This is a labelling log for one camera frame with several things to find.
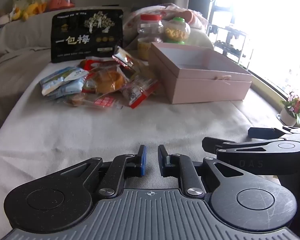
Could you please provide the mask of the hawthorn lollipop packet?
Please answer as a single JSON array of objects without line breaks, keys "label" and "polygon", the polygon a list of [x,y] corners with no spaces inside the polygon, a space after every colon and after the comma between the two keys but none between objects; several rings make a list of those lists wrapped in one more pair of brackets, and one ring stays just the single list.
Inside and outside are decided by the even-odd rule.
[{"label": "hawthorn lollipop packet", "polygon": [[74,107],[84,106],[99,109],[123,108],[123,104],[120,100],[108,94],[99,96],[97,94],[79,93],[66,96],[63,102]]}]

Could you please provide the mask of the blue seaweed snack bag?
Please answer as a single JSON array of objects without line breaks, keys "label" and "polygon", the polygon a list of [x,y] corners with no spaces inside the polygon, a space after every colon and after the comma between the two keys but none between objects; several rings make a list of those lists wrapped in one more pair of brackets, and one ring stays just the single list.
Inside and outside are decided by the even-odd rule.
[{"label": "blue seaweed snack bag", "polygon": [[86,77],[88,74],[88,71],[79,67],[66,67],[58,70],[39,81],[42,89],[42,95],[46,96],[61,87],[61,85]]}]

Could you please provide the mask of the packaged round pastry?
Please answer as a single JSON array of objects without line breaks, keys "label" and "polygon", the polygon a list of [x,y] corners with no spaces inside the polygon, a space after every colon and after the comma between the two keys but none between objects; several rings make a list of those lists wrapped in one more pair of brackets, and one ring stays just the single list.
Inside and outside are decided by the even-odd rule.
[{"label": "packaged round pastry", "polygon": [[91,77],[96,94],[109,94],[121,89],[127,78],[119,66],[110,66],[96,71]]}]

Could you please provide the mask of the rice cracker packet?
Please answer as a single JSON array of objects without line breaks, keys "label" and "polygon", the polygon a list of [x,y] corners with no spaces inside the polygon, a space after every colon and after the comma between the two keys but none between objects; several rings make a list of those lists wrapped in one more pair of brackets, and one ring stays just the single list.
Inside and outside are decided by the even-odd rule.
[{"label": "rice cracker packet", "polygon": [[112,58],[123,67],[136,71],[134,58],[120,46],[115,47]]}]

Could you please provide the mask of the clear bag of small candies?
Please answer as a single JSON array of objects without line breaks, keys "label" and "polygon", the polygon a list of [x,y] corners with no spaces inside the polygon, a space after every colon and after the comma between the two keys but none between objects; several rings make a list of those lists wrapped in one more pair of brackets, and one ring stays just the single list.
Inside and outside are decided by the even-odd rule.
[{"label": "clear bag of small candies", "polygon": [[64,96],[80,93],[83,89],[85,80],[86,80],[85,77],[81,77],[77,80],[73,80],[65,85],[62,85],[61,87],[57,88],[51,93],[47,94],[45,97],[47,99],[54,100]]}]

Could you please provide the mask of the potted flower plant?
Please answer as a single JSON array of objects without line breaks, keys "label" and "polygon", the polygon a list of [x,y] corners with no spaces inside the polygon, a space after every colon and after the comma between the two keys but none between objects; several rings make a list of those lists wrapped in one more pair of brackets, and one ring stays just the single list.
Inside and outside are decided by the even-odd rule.
[{"label": "potted flower plant", "polygon": [[300,124],[300,95],[291,91],[286,100],[281,101],[283,108],[280,112],[280,121],[286,126]]}]

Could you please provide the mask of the pink cardboard box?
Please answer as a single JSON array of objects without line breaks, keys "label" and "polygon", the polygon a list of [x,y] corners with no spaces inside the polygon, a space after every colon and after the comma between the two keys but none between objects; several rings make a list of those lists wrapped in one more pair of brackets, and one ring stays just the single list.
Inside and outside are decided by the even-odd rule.
[{"label": "pink cardboard box", "polygon": [[243,100],[253,79],[247,70],[205,47],[152,43],[148,62],[172,104]]}]

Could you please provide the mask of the red clear snack packet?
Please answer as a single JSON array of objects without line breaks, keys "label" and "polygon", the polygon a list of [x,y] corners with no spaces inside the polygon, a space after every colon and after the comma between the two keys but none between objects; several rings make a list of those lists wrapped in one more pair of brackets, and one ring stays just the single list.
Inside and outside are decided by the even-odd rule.
[{"label": "red clear snack packet", "polygon": [[156,78],[134,74],[129,82],[120,89],[120,92],[127,100],[128,106],[135,109],[156,90],[158,84]]}]

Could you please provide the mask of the metal plant shelf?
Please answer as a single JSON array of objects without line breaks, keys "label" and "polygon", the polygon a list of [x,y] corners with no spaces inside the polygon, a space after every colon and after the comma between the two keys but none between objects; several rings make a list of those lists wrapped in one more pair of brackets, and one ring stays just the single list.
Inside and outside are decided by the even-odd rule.
[{"label": "metal plant shelf", "polygon": [[210,24],[207,28],[207,35],[216,52],[244,69],[248,69],[253,54],[253,46],[246,33],[232,26],[219,27]]}]

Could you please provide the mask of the green lid candy dispenser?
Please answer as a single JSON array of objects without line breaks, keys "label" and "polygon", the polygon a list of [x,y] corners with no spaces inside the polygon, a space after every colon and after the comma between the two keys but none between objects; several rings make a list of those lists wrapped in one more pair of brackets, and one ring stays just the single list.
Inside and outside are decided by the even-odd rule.
[{"label": "green lid candy dispenser", "polygon": [[167,43],[185,44],[190,33],[191,28],[182,17],[164,22],[164,40]]}]

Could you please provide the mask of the yellow label jar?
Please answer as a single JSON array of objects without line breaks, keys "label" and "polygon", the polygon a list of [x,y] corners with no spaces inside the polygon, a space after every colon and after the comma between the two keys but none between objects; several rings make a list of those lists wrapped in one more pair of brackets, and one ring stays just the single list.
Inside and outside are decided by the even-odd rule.
[{"label": "yellow label jar", "polygon": [[138,57],[139,59],[143,61],[148,61],[149,56],[149,50],[151,47],[151,44],[155,43],[161,43],[163,40],[158,37],[142,37],[138,38]]}]

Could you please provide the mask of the red lid plastic jar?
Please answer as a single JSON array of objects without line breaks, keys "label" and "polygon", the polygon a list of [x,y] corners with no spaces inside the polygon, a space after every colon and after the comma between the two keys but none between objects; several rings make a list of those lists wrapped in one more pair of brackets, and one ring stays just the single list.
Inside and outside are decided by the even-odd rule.
[{"label": "red lid plastic jar", "polygon": [[158,14],[141,14],[138,24],[138,41],[162,42],[164,26],[161,20],[162,16]]}]

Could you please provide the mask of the red white snack bag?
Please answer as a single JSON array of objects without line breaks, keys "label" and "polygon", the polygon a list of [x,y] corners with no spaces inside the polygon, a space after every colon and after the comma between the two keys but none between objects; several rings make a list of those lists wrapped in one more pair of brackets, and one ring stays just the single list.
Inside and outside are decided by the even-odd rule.
[{"label": "red white snack bag", "polygon": [[95,69],[102,69],[114,65],[116,65],[116,61],[109,57],[89,57],[79,63],[79,67],[88,72],[92,72]]}]

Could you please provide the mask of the black plum snack bag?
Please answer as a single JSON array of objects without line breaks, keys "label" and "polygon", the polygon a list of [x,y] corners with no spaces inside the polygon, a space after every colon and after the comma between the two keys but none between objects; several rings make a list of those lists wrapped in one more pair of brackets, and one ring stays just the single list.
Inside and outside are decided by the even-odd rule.
[{"label": "black plum snack bag", "polygon": [[60,12],[51,24],[51,62],[112,57],[123,44],[123,10],[85,9]]}]

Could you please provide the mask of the white plush toy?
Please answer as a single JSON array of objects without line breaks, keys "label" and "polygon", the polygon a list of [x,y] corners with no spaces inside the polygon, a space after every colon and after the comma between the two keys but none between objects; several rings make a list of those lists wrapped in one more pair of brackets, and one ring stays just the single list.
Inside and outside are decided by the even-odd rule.
[{"label": "white plush toy", "polygon": [[0,28],[12,21],[19,20],[20,16],[21,10],[16,5],[10,13],[6,13],[4,10],[0,9]]}]

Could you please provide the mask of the yellow plush toy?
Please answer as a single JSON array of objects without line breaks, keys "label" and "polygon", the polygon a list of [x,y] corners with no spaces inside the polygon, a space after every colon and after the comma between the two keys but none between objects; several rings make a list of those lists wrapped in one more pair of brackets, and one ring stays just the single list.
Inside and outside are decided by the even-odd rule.
[{"label": "yellow plush toy", "polygon": [[22,14],[21,19],[23,21],[27,21],[29,19],[29,17],[34,16],[34,15],[38,15],[38,14],[42,14],[46,11],[46,7],[47,7],[47,3],[33,3],[31,5],[29,5]]}]

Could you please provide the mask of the orange plastic toy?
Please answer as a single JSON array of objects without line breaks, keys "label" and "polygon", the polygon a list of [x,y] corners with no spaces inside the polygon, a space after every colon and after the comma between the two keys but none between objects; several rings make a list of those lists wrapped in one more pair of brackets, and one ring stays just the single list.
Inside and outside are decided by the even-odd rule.
[{"label": "orange plastic toy", "polygon": [[50,0],[48,9],[50,11],[74,8],[75,4],[72,0]]}]

